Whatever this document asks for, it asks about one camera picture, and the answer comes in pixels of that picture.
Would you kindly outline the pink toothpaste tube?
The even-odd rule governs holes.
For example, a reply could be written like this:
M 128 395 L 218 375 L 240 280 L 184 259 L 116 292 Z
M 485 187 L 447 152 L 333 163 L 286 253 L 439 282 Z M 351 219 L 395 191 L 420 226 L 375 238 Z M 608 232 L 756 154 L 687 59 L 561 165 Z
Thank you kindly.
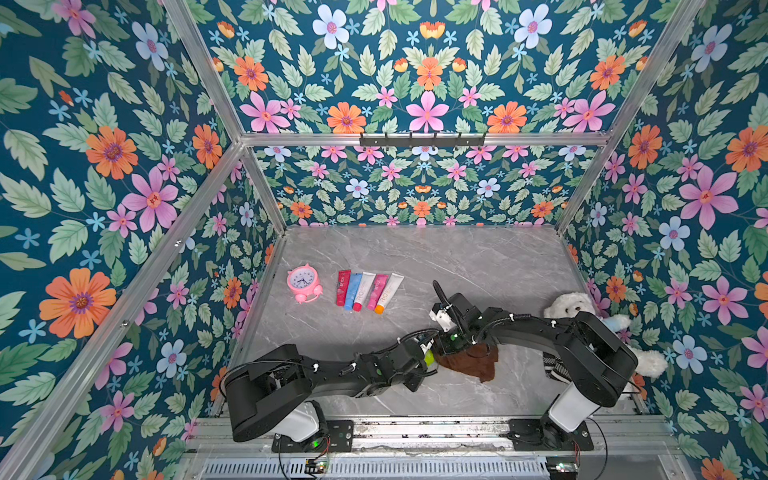
M 389 276 L 387 274 L 377 274 L 374 278 L 372 290 L 370 292 L 367 309 L 374 311 L 379 302 L 379 299 L 388 283 Z

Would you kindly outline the white toothpaste tube orange cap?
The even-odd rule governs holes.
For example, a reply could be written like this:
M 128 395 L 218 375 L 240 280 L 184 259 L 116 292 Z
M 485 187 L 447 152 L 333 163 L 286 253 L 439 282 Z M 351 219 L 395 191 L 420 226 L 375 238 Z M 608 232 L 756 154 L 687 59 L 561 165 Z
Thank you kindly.
M 375 306 L 374 312 L 381 315 L 391 302 L 393 296 L 398 291 L 400 285 L 402 284 L 404 280 L 404 276 L 393 273 L 389 276 L 389 279 L 377 301 L 377 304 Z

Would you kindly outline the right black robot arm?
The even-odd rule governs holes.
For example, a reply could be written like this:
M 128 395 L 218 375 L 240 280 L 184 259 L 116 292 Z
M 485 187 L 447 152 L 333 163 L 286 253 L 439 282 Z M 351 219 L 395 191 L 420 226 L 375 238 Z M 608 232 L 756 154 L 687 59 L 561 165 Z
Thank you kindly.
M 638 366 L 637 356 L 596 315 L 540 318 L 488 307 L 481 311 L 460 293 L 441 297 L 429 312 L 443 330 L 435 350 L 446 356 L 478 344 L 515 345 L 560 360 L 569 383 L 539 419 L 512 419 L 507 438 L 519 451 L 594 448 L 587 420 L 614 407 Z

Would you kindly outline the white toothpaste tube red cap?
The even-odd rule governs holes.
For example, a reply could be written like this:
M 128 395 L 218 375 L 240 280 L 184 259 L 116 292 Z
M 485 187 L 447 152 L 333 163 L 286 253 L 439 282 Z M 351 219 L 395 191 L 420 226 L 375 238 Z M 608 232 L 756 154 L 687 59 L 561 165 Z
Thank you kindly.
M 362 310 L 374 283 L 375 277 L 376 275 L 370 272 L 363 272 L 361 274 L 358 290 L 353 300 L 353 310 L 355 312 L 360 312 Z

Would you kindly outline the magenta toothpaste tube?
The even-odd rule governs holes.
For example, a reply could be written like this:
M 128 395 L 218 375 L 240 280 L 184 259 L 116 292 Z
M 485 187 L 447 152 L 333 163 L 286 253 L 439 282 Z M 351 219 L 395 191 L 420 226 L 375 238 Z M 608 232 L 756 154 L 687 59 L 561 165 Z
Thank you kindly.
M 349 288 L 349 282 L 351 279 L 350 270 L 340 270 L 337 275 L 336 286 L 336 305 L 343 307 L 346 303 L 346 296 Z

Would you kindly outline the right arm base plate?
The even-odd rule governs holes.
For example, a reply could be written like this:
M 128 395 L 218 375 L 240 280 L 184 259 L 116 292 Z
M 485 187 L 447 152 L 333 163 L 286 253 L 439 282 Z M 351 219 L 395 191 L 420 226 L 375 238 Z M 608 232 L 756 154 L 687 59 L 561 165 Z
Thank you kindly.
M 585 422 L 566 432 L 548 418 L 508 421 L 506 437 L 517 451 L 593 451 L 594 443 Z

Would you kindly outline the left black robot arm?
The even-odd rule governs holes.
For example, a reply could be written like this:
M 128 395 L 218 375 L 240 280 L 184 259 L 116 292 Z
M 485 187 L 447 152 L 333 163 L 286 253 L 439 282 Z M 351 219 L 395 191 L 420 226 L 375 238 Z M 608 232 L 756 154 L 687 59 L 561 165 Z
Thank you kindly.
M 246 442 L 266 434 L 310 400 L 375 397 L 398 385 L 415 392 L 435 373 L 422 344 L 413 338 L 380 351 L 356 353 L 346 361 L 317 360 L 286 344 L 236 367 L 219 387 L 233 440 Z

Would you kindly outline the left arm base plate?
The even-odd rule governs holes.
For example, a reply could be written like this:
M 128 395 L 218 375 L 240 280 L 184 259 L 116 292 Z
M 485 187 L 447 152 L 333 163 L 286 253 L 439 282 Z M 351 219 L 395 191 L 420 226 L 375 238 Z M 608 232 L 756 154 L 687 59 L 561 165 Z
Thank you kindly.
M 352 420 L 328 420 L 309 439 L 295 442 L 287 436 L 275 435 L 272 453 L 349 453 L 354 438 Z

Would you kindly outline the pink alarm clock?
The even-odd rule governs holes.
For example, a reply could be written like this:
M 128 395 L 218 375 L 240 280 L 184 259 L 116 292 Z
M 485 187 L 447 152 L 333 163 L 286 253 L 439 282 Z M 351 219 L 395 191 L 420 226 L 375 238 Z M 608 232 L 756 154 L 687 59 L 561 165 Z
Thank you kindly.
M 298 304 L 311 303 L 324 292 L 317 270 L 309 264 L 290 270 L 286 283 Z

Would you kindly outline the green toothpaste tube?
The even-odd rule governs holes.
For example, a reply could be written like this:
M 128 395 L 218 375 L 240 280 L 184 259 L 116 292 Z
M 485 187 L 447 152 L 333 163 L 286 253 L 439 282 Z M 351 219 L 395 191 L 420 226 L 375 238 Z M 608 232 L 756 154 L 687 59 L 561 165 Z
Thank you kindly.
M 431 368 L 435 364 L 435 358 L 431 350 L 428 350 L 424 356 L 425 364 L 428 368 Z

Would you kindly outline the brown cloth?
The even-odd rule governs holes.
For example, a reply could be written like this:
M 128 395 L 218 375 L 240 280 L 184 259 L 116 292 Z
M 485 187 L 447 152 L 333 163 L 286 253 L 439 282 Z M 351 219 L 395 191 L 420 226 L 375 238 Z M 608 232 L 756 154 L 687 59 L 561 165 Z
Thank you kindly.
M 497 346 L 476 344 L 463 352 L 451 355 L 436 354 L 435 360 L 442 367 L 474 377 L 481 383 L 485 383 L 495 378 L 499 350 Z

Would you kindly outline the blue toothpaste tube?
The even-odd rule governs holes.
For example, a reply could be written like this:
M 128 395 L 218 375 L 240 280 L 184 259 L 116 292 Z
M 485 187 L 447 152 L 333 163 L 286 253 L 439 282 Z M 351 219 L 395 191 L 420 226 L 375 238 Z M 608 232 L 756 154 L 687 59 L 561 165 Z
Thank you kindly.
M 362 274 L 361 273 L 352 273 L 349 284 L 347 287 L 346 295 L 345 295 L 345 301 L 344 301 L 344 309 L 346 311 L 352 311 L 353 306 L 355 304 L 355 298 L 357 296 L 357 292 L 360 287 L 360 283 L 362 280 Z

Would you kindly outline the metal hook rail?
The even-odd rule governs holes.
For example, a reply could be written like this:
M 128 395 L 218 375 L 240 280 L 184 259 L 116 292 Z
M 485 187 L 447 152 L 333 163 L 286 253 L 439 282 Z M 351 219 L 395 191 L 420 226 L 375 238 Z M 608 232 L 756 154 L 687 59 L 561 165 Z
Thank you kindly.
M 412 147 L 437 147 L 443 149 L 453 149 L 458 147 L 479 147 L 486 143 L 484 134 L 361 134 L 358 137 L 358 144 L 361 147 L 393 147 L 393 148 L 412 148 Z

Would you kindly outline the white teddy bear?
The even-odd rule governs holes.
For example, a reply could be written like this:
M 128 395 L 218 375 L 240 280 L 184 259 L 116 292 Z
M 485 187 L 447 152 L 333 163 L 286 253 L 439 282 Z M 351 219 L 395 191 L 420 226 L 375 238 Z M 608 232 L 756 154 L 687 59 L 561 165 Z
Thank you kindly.
M 578 292 L 565 293 L 557 297 L 552 305 L 544 309 L 544 316 L 546 318 L 571 318 L 582 312 L 595 314 L 614 333 L 627 330 L 631 324 L 627 315 L 617 314 L 601 317 L 591 297 L 586 293 Z M 656 379 L 668 368 L 668 362 L 660 352 L 644 351 L 635 347 L 631 347 L 630 350 L 638 359 L 635 373 L 640 376 Z

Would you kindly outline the striped black white cloth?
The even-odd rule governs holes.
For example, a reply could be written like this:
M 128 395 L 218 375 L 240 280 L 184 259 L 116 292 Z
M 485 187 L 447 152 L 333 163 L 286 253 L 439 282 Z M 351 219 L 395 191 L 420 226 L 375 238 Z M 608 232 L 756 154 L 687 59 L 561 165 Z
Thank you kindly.
M 566 384 L 571 382 L 571 377 L 559 357 L 544 353 L 542 360 L 544 371 L 548 378 Z

